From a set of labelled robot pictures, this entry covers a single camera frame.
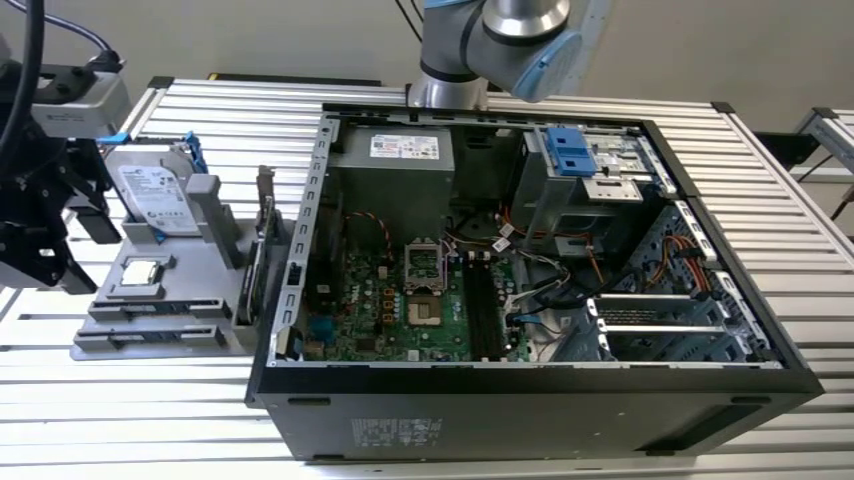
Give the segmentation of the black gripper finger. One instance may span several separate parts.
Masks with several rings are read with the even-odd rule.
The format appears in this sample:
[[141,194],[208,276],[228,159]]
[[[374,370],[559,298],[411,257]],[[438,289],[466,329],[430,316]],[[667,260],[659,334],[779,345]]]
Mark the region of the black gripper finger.
[[32,276],[47,286],[60,287],[71,295],[91,294],[96,285],[76,262],[68,243],[67,230],[41,228],[32,237]]
[[71,142],[69,161],[75,174],[81,178],[75,188],[85,198],[72,207],[79,223],[95,243],[119,243],[121,236],[109,220],[109,207],[105,200],[105,193],[111,190],[113,182],[96,143]]

